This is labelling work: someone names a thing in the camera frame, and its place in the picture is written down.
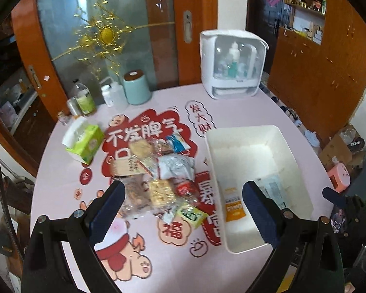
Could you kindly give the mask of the brown paper biscuit packet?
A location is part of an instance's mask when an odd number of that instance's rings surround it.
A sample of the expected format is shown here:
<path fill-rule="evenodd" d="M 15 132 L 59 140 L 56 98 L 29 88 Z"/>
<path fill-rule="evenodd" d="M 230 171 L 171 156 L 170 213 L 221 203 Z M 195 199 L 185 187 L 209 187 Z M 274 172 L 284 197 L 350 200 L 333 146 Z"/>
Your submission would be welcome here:
<path fill-rule="evenodd" d="M 110 175 L 112 177 L 127 177 L 146 173 L 147 171 L 135 157 L 115 159 L 110 162 Z"/>

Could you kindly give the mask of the green yellow snack packet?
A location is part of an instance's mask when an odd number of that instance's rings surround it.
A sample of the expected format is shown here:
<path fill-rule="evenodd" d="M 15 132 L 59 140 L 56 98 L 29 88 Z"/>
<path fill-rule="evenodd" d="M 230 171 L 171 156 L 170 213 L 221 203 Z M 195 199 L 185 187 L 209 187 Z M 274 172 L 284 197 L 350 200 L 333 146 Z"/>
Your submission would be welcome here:
<path fill-rule="evenodd" d="M 187 202 L 178 208 L 176 215 L 188 222 L 194 229 L 198 228 L 207 218 L 205 212 Z"/>

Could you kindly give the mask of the red jujube snack packet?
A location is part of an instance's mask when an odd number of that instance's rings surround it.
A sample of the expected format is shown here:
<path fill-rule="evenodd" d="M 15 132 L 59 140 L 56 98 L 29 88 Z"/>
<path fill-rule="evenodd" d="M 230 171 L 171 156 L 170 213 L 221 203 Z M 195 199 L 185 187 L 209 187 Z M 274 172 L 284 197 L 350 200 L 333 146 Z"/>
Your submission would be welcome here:
<path fill-rule="evenodd" d="M 181 181 L 176 185 L 176 194 L 185 199 L 198 199 L 199 192 L 192 181 Z"/>

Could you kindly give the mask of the white grey snack packet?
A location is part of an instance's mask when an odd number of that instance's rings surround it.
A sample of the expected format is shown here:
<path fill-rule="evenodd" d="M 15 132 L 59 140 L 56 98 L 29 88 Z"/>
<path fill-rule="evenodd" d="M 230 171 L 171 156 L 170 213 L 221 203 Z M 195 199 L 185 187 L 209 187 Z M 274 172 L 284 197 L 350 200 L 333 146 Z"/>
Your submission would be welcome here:
<path fill-rule="evenodd" d="M 193 157 L 180 154 L 167 154 L 158 158 L 160 179 L 179 178 L 193 181 L 195 161 Z"/>

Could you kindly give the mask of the blue white candy packet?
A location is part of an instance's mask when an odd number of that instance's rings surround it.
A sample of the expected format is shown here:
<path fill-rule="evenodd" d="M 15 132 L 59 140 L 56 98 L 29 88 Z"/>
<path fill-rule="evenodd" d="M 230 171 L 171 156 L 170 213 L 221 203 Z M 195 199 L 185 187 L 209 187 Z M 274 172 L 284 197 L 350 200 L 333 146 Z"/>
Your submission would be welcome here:
<path fill-rule="evenodd" d="M 190 150 L 190 146 L 179 133 L 173 133 L 165 138 L 175 153 L 183 153 Z"/>

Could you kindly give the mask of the pink plastic stool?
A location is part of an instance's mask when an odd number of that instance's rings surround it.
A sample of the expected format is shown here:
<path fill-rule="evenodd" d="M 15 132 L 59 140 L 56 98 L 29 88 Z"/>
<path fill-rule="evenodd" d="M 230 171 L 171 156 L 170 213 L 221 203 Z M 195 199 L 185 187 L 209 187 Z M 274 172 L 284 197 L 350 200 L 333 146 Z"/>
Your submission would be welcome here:
<path fill-rule="evenodd" d="M 350 186 L 350 174 L 343 163 L 337 163 L 327 174 L 336 192 L 341 193 Z"/>

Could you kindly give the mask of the dark nut snack packet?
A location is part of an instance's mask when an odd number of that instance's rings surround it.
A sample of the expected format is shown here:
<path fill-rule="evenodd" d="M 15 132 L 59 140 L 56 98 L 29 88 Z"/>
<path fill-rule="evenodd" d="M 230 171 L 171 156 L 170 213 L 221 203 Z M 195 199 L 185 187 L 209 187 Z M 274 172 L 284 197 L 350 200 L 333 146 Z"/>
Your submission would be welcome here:
<path fill-rule="evenodd" d="M 125 187 L 125 200 L 118 212 L 120 218 L 136 219 L 153 209 L 143 175 L 124 177 L 121 182 Z"/>

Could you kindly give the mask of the pink printed table mat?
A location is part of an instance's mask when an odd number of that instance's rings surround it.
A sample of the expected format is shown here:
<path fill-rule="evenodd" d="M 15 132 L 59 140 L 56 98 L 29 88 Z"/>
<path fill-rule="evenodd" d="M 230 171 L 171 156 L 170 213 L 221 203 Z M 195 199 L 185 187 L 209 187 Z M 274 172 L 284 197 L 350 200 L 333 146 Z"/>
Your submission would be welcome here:
<path fill-rule="evenodd" d="M 318 156 L 263 91 L 212 99 L 201 84 L 164 89 L 121 113 L 101 106 L 88 123 L 102 138 L 87 166 L 63 145 L 69 127 L 53 130 L 31 224 L 89 209 L 106 194 L 114 163 L 136 169 L 123 174 L 130 209 L 94 247 L 122 292 L 245 292 L 272 251 L 244 205 L 248 181 L 302 219 L 333 209 Z"/>

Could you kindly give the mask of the round rice cracker packet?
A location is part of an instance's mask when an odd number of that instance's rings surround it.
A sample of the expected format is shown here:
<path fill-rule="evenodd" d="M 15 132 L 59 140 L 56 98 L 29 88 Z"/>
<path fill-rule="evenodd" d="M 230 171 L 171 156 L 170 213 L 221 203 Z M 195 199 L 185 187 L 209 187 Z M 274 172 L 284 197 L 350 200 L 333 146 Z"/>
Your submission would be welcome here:
<path fill-rule="evenodd" d="M 145 140 L 135 140 L 129 142 L 129 149 L 131 153 L 138 159 L 143 159 L 153 154 L 153 145 Z"/>

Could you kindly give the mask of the clear bottle with green label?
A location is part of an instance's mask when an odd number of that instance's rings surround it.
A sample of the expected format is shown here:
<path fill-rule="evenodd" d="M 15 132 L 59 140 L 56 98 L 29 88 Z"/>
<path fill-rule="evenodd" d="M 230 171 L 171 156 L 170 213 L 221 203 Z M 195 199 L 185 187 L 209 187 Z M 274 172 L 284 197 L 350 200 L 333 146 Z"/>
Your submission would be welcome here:
<path fill-rule="evenodd" d="M 76 99 L 76 102 L 84 115 L 91 115 L 96 111 L 96 104 L 92 97 L 89 88 L 75 79 L 73 82 L 71 95 Z"/>

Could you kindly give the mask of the small metal can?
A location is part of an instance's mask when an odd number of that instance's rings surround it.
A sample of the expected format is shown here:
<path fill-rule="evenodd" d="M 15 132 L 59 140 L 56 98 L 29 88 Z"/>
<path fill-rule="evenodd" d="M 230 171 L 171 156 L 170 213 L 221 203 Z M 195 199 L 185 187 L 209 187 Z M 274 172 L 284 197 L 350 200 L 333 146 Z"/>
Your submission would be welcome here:
<path fill-rule="evenodd" d="M 74 97 L 70 98 L 67 101 L 67 107 L 71 115 L 73 115 L 74 117 L 82 116 L 82 111 Z"/>

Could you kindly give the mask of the small white pill bottle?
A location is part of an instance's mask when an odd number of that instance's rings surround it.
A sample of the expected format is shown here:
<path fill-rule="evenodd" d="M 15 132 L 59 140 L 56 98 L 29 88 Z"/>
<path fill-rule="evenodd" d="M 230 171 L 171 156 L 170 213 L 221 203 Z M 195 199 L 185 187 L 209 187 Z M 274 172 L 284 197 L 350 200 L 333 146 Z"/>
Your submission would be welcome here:
<path fill-rule="evenodd" d="M 108 107 L 113 107 L 113 100 L 111 97 L 111 87 L 106 84 L 101 87 L 102 97 L 104 98 L 105 104 Z"/>

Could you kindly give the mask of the teal canister with brown lid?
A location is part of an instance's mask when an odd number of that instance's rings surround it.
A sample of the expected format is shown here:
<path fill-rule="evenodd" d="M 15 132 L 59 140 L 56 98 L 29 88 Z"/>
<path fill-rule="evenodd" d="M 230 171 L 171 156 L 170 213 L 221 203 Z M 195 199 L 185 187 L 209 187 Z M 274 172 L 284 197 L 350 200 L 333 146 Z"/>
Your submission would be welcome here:
<path fill-rule="evenodd" d="M 151 99 L 147 78 L 142 70 L 132 70 L 123 77 L 127 101 L 131 105 L 142 105 Z"/>

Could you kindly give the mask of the white cosmetics organizer case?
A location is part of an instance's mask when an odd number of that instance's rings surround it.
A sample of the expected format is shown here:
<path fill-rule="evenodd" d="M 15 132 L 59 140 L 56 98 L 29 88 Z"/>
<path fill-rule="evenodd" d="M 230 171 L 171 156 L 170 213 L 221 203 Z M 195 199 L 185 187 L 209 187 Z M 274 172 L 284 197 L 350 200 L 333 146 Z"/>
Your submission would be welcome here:
<path fill-rule="evenodd" d="M 252 97 L 259 88 L 269 45 L 242 30 L 200 33 L 201 81 L 213 99 Z"/>

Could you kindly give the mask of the glass sliding door gold ornament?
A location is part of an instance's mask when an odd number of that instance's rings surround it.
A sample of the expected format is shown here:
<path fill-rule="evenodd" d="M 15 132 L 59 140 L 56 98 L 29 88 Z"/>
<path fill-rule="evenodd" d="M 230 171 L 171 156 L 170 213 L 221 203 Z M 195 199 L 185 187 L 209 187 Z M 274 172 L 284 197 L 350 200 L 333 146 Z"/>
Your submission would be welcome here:
<path fill-rule="evenodd" d="M 84 62 L 92 58 L 109 60 L 111 56 L 121 54 L 126 42 L 124 37 L 137 30 L 137 27 L 124 24 L 114 26 L 111 21 L 118 15 L 108 10 L 107 0 L 97 0 L 96 8 L 101 11 L 103 19 L 86 21 L 86 29 L 96 29 L 96 35 L 87 32 L 84 37 L 65 54 L 76 50 L 88 50 Z M 164 22 L 154 7 L 149 16 L 147 28 L 151 31 L 153 54 L 160 58 L 172 50 L 171 44 L 157 46 L 156 40 L 166 36 L 170 27 L 174 28 L 177 49 L 178 84 L 191 85 L 200 82 L 200 33 L 205 29 L 217 26 L 217 0 L 173 0 L 174 20 Z M 31 83 L 41 99 L 49 116 L 57 119 L 60 111 L 68 112 L 67 94 L 61 85 L 53 58 L 49 55 L 40 18 L 37 11 L 37 0 L 20 0 L 12 9 L 12 24 L 16 42 L 23 65 Z"/>

